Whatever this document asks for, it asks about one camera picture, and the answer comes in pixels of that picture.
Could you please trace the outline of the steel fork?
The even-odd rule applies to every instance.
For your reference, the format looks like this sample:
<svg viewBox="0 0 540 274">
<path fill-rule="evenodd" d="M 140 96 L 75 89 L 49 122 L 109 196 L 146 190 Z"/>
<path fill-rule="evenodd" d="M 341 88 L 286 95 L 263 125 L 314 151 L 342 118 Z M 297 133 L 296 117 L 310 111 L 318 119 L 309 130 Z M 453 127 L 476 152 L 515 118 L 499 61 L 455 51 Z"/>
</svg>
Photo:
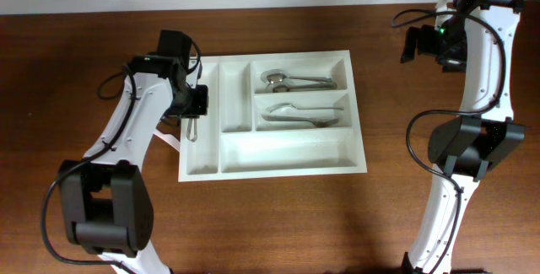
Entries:
<svg viewBox="0 0 540 274">
<path fill-rule="evenodd" d="M 331 119 L 315 119 L 307 117 L 293 117 L 293 116 L 265 116 L 262 115 L 262 119 L 265 121 L 274 121 L 274 122 L 309 122 L 314 127 L 323 128 L 335 125 L 339 123 L 339 118 Z"/>
<path fill-rule="evenodd" d="M 280 103 L 271 105 L 266 108 L 266 112 L 271 113 L 281 109 L 293 109 L 293 110 L 344 110 L 343 107 L 300 107 L 290 103 Z"/>
</svg>

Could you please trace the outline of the steel tablespoon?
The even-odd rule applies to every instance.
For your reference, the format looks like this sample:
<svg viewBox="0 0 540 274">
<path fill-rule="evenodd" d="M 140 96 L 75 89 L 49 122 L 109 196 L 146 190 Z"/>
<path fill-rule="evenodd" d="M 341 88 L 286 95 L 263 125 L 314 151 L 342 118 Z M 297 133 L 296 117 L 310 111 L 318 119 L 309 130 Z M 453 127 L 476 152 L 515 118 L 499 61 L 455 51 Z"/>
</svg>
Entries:
<svg viewBox="0 0 540 274">
<path fill-rule="evenodd" d="M 278 83 L 283 82 L 285 79 L 302 80 L 317 83 L 330 83 L 332 81 L 330 78 L 292 76 L 282 69 L 267 70 L 261 74 L 260 78 L 265 83 Z"/>
<path fill-rule="evenodd" d="M 293 83 L 272 83 L 269 84 L 264 90 L 264 93 L 287 93 L 287 92 L 301 92 L 301 91 L 317 91 L 317 90 L 334 90 L 338 86 L 334 82 L 330 83 L 315 83 L 295 85 Z"/>
</svg>

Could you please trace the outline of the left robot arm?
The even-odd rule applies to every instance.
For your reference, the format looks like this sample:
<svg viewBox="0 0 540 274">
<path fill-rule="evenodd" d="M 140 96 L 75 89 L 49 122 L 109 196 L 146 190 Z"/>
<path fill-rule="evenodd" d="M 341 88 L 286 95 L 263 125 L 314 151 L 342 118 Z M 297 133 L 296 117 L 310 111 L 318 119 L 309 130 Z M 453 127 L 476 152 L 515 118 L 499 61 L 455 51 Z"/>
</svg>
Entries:
<svg viewBox="0 0 540 274">
<path fill-rule="evenodd" d="M 208 87 L 196 42 L 179 30 L 162 30 L 156 51 L 121 68 L 124 85 L 105 130 L 80 160 L 66 160 L 46 196 L 59 191 L 67 241 L 95 255 L 94 266 L 117 273 L 169 273 L 150 238 L 154 209 L 142 167 L 164 118 L 188 122 L 208 113 Z"/>
</svg>

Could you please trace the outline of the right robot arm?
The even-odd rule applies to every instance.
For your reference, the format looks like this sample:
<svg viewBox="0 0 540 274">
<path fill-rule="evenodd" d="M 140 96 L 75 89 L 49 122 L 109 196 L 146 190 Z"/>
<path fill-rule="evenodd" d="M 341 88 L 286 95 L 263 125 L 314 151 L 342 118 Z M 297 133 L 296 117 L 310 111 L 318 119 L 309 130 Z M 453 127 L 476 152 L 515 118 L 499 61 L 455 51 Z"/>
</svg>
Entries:
<svg viewBox="0 0 540 274">
<path fill-rule="evenodd" d="M 450 273 L 467 204 L 486 174 L 523 141 L 526 128 L 514 122 L 510 67 L 514 35 L 524 0 L 440 0 L 404 22 L 400 61 L 432 56 L 444 72 L 463 72 L 458 110 L 429 136 L 427 163 L 433 175 L 418 236 L 405 253 L 403 273 Z"/>
</svg>

